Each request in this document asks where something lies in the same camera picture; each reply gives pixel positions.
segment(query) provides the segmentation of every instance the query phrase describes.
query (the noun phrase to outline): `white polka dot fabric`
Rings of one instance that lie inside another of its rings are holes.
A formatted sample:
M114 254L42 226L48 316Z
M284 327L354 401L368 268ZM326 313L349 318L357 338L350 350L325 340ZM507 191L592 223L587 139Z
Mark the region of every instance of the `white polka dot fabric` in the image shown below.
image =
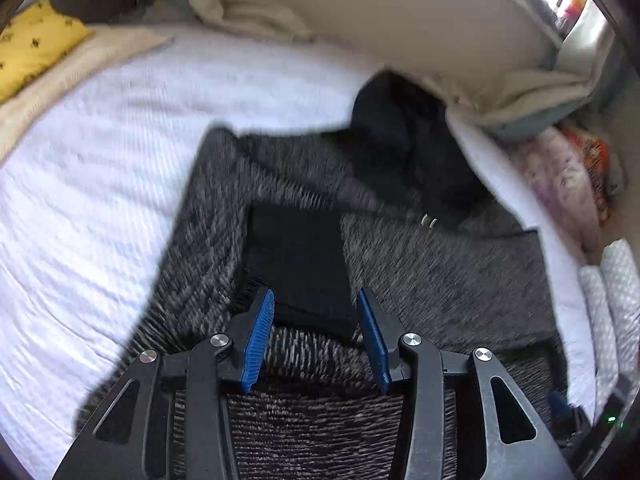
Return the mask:
M604 249L600 269L616 333L618 368L633 380L638 374L640 348L640 276L626 240Z
M613 329L613 320L607 303L607 289L600 268L583 267L580 270L580 284L587 301L596 354L595 418L598 418L618 380L616 333Z

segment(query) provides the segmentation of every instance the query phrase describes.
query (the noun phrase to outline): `white blanket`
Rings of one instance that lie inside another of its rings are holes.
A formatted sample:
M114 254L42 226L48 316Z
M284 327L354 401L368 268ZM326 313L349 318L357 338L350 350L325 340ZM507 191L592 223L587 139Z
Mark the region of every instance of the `white blanket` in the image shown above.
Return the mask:
M174 44L106 70L45 113L0 169L0 433L35 480L52 477L76 409L110 375L146 308L207 126L339 127L382 67L331 46L170 31ZM575 260L504 154L449 120L504 205L540 226L570 400L592 413L593 349Z

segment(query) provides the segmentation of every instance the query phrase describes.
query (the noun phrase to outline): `bed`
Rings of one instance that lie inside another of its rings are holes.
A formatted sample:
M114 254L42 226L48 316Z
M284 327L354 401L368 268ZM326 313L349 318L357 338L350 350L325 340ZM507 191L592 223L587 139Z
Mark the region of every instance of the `bed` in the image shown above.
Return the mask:
M330 44L157 27L174 42L77 88L0 169L0 434L35 480L53 475L76 411L146 308L207 125L338 127L383 65ZM584 255L492 140L455 113L447 122L488 189L541 234L569 400L591 415L593 343L577 278Z

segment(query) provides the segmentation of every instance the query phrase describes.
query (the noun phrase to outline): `beige blanket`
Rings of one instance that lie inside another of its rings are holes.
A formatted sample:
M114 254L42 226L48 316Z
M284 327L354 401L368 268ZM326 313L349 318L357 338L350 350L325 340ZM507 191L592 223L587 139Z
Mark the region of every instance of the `beige blanket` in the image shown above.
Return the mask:
M41 113L82 81L171 39L144 27L97 25L92 29L92 38L0 105L0 163Z

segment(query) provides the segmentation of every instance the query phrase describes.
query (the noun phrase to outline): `metal screw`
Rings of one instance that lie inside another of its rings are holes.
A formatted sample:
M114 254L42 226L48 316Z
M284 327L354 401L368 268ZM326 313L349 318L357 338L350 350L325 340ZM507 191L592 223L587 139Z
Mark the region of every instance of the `metal screw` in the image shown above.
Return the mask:
M152 363L156 360L156 358L158 358L158 354L155 350L145 350L144 352L142 352L142 354L140 354L140 360L144 364Z
M491 350L488 350L486 348L476 348L474 350L474 354L481 361L490 361L491 357L493 357Z
M413 332L409 332L408 334L404 334L402 336L402 342L405 345L418 346L422 342L422 338L419 335L414 334Z
M209 342L213 346L226 346L229 344L229 336L226 334L216 334L211 336L211 339L209 339Z

